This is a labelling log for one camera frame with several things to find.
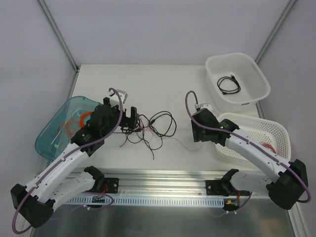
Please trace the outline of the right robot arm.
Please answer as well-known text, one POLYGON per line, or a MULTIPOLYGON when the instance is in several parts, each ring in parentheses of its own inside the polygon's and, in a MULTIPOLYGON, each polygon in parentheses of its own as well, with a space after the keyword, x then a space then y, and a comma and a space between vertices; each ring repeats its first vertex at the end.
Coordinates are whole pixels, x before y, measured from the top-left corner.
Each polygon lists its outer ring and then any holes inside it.
POLYGON ((190 114, 195 142, 213 142, 242 155, 259 171, 230 169, 220 181, 211 186, 218 195, 230 196, 247 191, 268 196, 277 206, 290 210, 297 202, 310 202, 306 166, 296 159, 289 161, 273 153, 228 119, 218 121, 213 113, 198 109, 190 114))

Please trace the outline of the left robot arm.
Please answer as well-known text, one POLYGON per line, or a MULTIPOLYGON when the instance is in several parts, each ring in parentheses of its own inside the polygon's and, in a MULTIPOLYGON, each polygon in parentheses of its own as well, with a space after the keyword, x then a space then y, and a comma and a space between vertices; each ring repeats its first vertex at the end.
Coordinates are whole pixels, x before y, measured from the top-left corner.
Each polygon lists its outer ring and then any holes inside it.
POLYGON ((71 138, 64 151, 40 175, 26 185, 16 184, 10 191, 16 210, 14 219, 21 215, 32 228, 45 224, 69 199, 83 192, 104 193, 110 186, 104 174, 89 166, 68 183, 63 180, 81 163, 90 158, 118 127, 136 128, 139 117, 136 107, 126 115, 123 102, 104 98, 95 107, 89 120, 71 138))

